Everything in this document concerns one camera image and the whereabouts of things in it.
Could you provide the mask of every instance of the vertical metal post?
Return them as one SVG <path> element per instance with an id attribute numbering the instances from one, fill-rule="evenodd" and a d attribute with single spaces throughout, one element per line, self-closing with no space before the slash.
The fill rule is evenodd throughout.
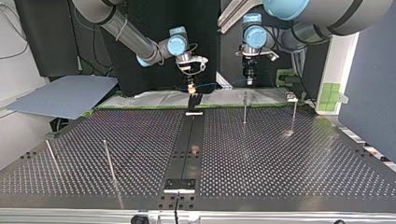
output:
<path id="1" fill-rule="evenodd" d="M 296 119 L 297 104 L 298 104 L 298 102 L 295 102 L 295 103 L 294 103 L 294 110 L 293 110 L 293 121 Z"/>
<path id="2" fill-rule="evenodd" d="M 114 169 L 113 169 L 113 162 L 111 161 L 111 157 L 110 157 L 110 151 L 108 150 L 107 140 L 103 140 L 103 146 L 105 148 L 105 152 L 107 155 L 107 161 L 108 161 L 108 166 L 110 167 L 111 175 L 113 177 L 113 180 L 117 181 L 116 175 L 115 175 Z"/>
<path id="3" fill-rule="evenodd" d="M 245 91 L 244 94 L 244 124 L 246 124 L 248 121 L 248 93 Z"/>
<path id="4" fill-rule="evenodd" d="M 53 160 L 56 160 L 55 154 L 53 154 L 53 151 L 52 151 L 52 146 L 50 145 L 50 141 L 46 140 L 46 143 L 47 143 L 47 147 L 49 148 L 50 156 L 52 157 Z"/>

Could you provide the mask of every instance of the green block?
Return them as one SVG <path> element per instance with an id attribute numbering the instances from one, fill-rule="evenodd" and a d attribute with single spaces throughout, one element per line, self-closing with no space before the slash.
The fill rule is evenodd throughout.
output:
<path id="1" fill-rule="evenodd" d="M 335 110 L 336 106 L 337 106 L 337 103 L 328 103 L 327 107 L 326 107 L 326 111 L 333 112 Z"/>
<path id="2" fill-rule="evenodd" d="M 339 92 L 332 92 L 329 97 L 330 103 L 337 103 L 340 100 L 340 93 Z"/>
<path id="3" fill-rule="evenodd" d="M 341 90 L 341 84 L 333 83 L 332 84 L 332 91 L 339 92 Z"/>
<path id="4" fill-rule="evenodd" d="M 322 92 L 332 91 L 332 83 L 323 84 Z"/>
<path id="5" fill-rule="evenodd" d="M 323 103 L 328 103 L 330 102 L 330 96 L 331 96 L 331 92 L 326 91 L 326 92 L 322 92 L 322 94 L 320 95 L 320 101 Z"/>
<path id="6" fill-rule="evenodd" d="M 320 103 L 320 105 L 318 105 L 318 111 L 326 111 L 327 108 L 327 104 L 325 103 Z"/>

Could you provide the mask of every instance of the black cable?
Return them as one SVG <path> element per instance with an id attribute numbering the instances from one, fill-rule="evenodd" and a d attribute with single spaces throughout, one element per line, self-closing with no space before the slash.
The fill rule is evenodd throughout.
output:
<path id="1" fill-rule="evenodd" d="M 101 71 L 97 70 L 90 61 L 84 59 L 81 56 L 81 52 L 80 52 L 79 46 L 78 46 L 77 32 L 76 32 L 76 28 L 75 28 L 74 21 L 73 21 L 73 11 L 72 11 L 72 6 L 71 6 L 71 3 L 70 3 L 70 0 L 67 1 L 67 5 L 68 5 L 68 9 L 69 9 L 69 14 L 70 14 L 70 21 L 72 23 L 72 31 L 73 31 L 73 37 L 74 37 L 74 40 L 75 40 L 77 56 L 80 58 L 80 60 L 82 62 L 86 63 L 91 68 L 91 75 L 93 75 L 94 71 L 97 71 L 100 75 L 104 76 L 104 74 Z M 78 74 L 81 75 L 83 70 L 84 70 L 84 68 L 82 68 L 82 70 L 79 71 Z"/>
<path id="2" fill-rule="evenodd" d="M 306 88 L 306 86 L 305 86 L 305 84 L 304 84 L 304 82 L 303 82 L 303 76 L 301 75 L 301 73 L 300 73 L 300 71 L 299 71 L 299 69 L 298 69 L 298 66 L 297 66 L 297 59 L 296 59 L 296 56 L 295 56 L 294 54 L 291 54 L 291 56 L 293 57 L 293 60 L 294 60 L 294 62 L 295 62 L 295 64 L 296 64 L 297 77 L 300 79 L 301 85 L 303 86 L 304 91 L 306 92 L 306 95 L 307 95 L 307 96 L 309 97 L 309 99 L 312 101 L 312 103 L 314 104 L 314 106 L 317 107 L 317 104 L 315 103 L 316 100 L 314 100 L 314 98 L 311 97 L 311 95 L 309 94 L 309 92 L 308 92 L 308 90 L 307 90 L 307 88 Z"/>
<path id="3" fill-rule="evenodd" d="M 297 34 L 295 33 L 295 30 L 294 30 L 294 21 L 291 21 L 291 22 L 290 22 L 290 30 L 291 30 L 291 34 L 293 35 L 294 39 L 296 39 L 298 42 L 300 42 L 300 43 L 302 43 L 302 44 L 305 44 L 305 45 L 307 45 L 307 46 L 321 45 L 321 44 L 324 44 L 324 43 L 326 43 L 326 42 L 328 42 L 328 41 L 330 40 L 330 38 L 322 39 L 322 40 L 314 41 L 314 42 L 309 42 L 309 41 L 304 41 L 304 40 L 302 40 L 302 39 L 301 39 L 299 36 L 297 36 Z"/>
<path id="4" fill-rule="evenodd" d="M 93 36 L 92 36 L 92 50 L 93 50 L 93 58 L 95 59 L 95 61 L 97 63 L 99 63 L 102 67 L 104 68 L 111 68 L 113 66 L 113 64 L 111 65 L 104 65 L 101 62 L 99 62 L 97 54 L 96 54 L 96 32 L 93 31 Z"/>
<path id="5" fill-rule="evenodd" d="M 177 215 L 177 205 L 178 205 L 178 196 L 179 193 L 177 194 L 177 199 L 176 199 L 176 206 L 175 206 L 175 223 L 178 224 L 178 215 Z"/>
<path id="6" fill-rule="evenodd" d="M 297 48 L 297 49 L 288 48 L 288 47 L 286 47 L 285 45 L 283 45 L 283 44 L 277 39 L 277 37 L 276 37 L 273 33 L 271 33 L 270 30 L 268 30 L 266 27 L 263 27 L 263 28 L 264 28 L 264 30 L 275 40 L 276 44 L 279 45 L 282 49 L 286 49 L 286 50 L 289 50 L 289 51 L 296 51 L 296 50 L 300 50 L 300 49 L 305 49 L 305 48 L 307 47 L 307 46 L 302 46 L 302 47 L 299 47 L 299 48 Z"/>
<path id="7" fill-rule="evenodd" d="M 3 60 L 3 59 L 10 59 L 10 58 L 15 58 L 15 57 L 17 57 L 17 56 L 20 56 L 20 55 L 22 55 L 24 52 L 26 52 L 26 50 L 28 49 L 28 47 L 29 47 L 29 44 L 26 43 L 25 48 L 24 48 L 21 52 L 16 53 L 16 54 L 13 54 L 13 55 L 6 56 L 6 57 L 1 57 L 0 60 Z"/>

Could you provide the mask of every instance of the black curtain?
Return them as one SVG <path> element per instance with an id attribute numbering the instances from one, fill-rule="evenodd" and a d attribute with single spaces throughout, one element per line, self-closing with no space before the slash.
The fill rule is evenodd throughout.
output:
<path id="1" fill-rule="evenodd" d="M 129 0 L 127 12 L 130 22 L 156 42 L 168 38 L 171 28 L 185 26 L 190 42 L 199 45 L 196 54 L 209 59 L 206 71 L 197 76 L 197 84 L 216 82 L 219 0 Z M 123 94 L 134 96 L 144 91 L 186 88 L 184 75 L 178 71 L 175 59 L 166 60 L 164 66 L 156 64 L 143 68 L 133 52 L 115 42 L 114 36 L 106 31 L 103 33 Z M 214 89 L 214 85 L 205 86 L 198 92 L 210 93 Z"/>

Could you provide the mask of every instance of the metal frame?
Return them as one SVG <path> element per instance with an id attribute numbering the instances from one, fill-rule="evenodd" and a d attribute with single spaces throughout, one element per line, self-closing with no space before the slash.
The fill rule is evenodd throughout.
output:
<path id="1" fill-rule="evenodd" d="M 207 113 L 209 110 L 216 109 L 207 109 L 204 110 L 204 113 Z M 240 122 L 242 124 L 243 112 L 241 112 L 240 115 Z M 195 179 L 196 191 L 193 194 L 167 194 L 161 192 L 159 195 L 152 198 L 143 196 L 126 198 L 116 196 L 103 197 L 100 195 L 70 195 L 62 198 L 41 197 L 40 195 L 20 195 L 19 197 L 15 197 L 15 195 L 3 194 L 1 195 L 0 204 L 7 208 L 0 208 L 0 223 L 2 221 L 29 223 L 60 220 L 62 220 L 62 223 L 93 223 L 95 221 L 125 222 L 126 220 L 130 220 L 134 215 L 156 216 L 160 217 L 157 218 L 157 220 L 161 220 L 163 223 L 167 221 L 172 223 L 175 219 L 175 211 L 177 211 L 180 221 L 187 220 L 189 223 L 193 223 L 194 221 L 191 219 L 196 216 L 200 217 L 199 220 L 203 223 L 220 223 L 224 220 L 228 222 L 260 221 L 260 223 L 265 223 L 265 221 L 268 221 L 268 223 L 272 223 L 272 221 L 296 221 L 296 223 L 298 223 L 298 221 L 311 221 L 315 223 L 316 221 L 317 223 L 326 223 L 342 217 L 343 219 L 350 219 L 351 221 L 361 221 L 361 223 L 373 220 L 379 223 L 396 220 L 396 215 L 373 214 L 373 212 L 394 213 L 396 200 L 392 198 L 343 200 L 341 198 L 331 197 L 326 199 L 320 197 L 294 197 L 288 199 L 273 197 L 265 198 L 265 202 L 262 198 L 241 197 L 232 199 L 222 198 L 220 200 L 217 198 L 204 198 L 200 192 L 200 185 L 202 158 L 205 155 L 205 125 L 208 122 L 210 122 L 210 120 L 205 120 L 205 116 L 184 118 L 162 182 L 164 188 L 168 179 Z M 332 129 L 336 131 L 335 136 L 341 138 L 345 144 L 348 144 L 351 148 L 362 149 L 359 144 L 347 137 L 342 131 L 336 128 Z M 43 143 L 31 150 L 30 154 L 33 158 L 35 154 L 46 150 L 47 146 Z M 386 179 L 396 183 L 396 174 L 381 161 L 378 161 L 375 157 L 371 157 L 370 154 L 363 149 L 356 150 L 354 153 L 357 153 L 357 155 L 361 157 L 360 160 L 365 161 L 366 164 L 369 164 L 373 169 L 380 172 Z M 25 163 L 25 160 L 27 159 L 14 161 L 7 169 L 0 171 L 0 176 L 14 172 L 15 169 Z M 26 209 L 21 209 L 21 204 L 23 204 Z M 33 209 L 35 207 L 47 206 L 50 206 L 51 209 Z M 66 206 L 72 206 L 74 209 L 64 209 Z M 149 212 L 138 212 L 137 209 L 146 209 Z M 367 213 L 315 213 L 315 211 L 351 210 Z"/>

